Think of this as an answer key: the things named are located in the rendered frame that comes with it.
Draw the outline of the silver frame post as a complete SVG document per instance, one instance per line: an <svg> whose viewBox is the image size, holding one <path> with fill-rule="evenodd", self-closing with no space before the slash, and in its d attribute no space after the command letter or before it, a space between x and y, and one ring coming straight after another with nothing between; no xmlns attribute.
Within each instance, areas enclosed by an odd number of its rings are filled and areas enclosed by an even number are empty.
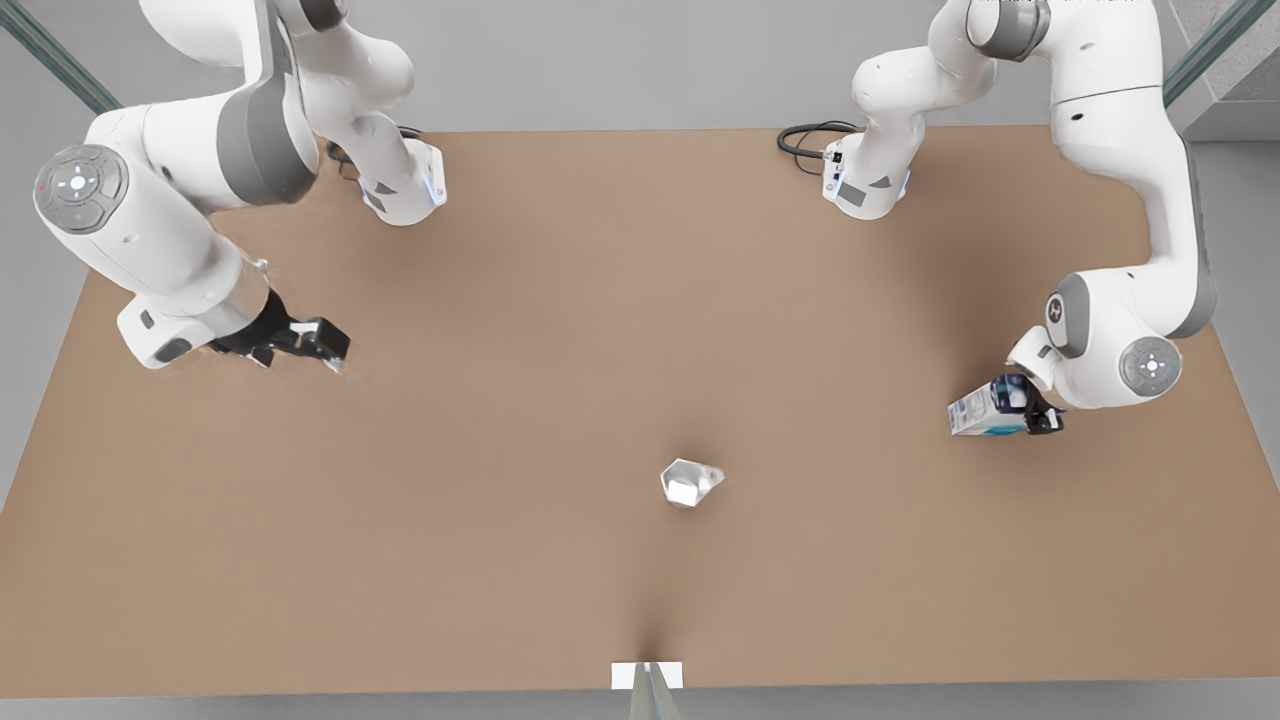
<svg viewBox="0 0 1280 720"><path fill-rule="evenodd" d="M684 720L659 664L635 664L628 720Z"/></svg>
<svg viewBox="0 0 1280 720"><path fill-rule="evenodd" d="M19 0L0 0L0 27L95 115L122 109L115 96Z"/></svg>
<svg viewBox="0 0 1280 720"><path fill-rule="evenodd" d="M1165 73L1164 106L1179 100L1276 1L1233 0Z"/></svg>

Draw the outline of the white blue printed carton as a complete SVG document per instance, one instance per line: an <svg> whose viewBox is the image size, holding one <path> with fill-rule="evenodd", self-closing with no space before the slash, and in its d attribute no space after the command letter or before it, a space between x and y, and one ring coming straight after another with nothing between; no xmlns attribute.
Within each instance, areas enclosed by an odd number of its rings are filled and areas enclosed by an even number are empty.
<svg viewBox="0 0 1280 720"><path fill-rule="evenodd" d="M1002 374L948 405L951 436L1011 436L1027 430L1028 379Z"/></svg>

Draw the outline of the clear glass cup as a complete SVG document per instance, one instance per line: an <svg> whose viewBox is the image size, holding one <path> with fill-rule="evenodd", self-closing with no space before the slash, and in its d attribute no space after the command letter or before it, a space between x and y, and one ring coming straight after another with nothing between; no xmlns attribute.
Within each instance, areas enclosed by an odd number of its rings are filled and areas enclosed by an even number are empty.
<svg viewBox="0 0 1280 720"><path fill-rule="evenodd" d="M696 507L724 480L721 468L677 457L660 473L660 487L668 503L677 509Z"/></svg>

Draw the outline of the white post foot plate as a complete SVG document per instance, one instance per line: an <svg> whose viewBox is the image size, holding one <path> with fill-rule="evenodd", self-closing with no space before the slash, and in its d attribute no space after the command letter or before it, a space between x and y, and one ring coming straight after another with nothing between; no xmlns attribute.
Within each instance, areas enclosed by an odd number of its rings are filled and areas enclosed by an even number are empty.
<svg viewBox="0 0 1280 720"><path fill-rule="evenodd" d="M637 669L653 670L654 674L660 671L662 676L668 688L681 689L685 688L685 675L684 664L680 661L655 661L655 662L613 662L611 665L611 689L612 691L631 691L635 685L635 676Z"/></svg>

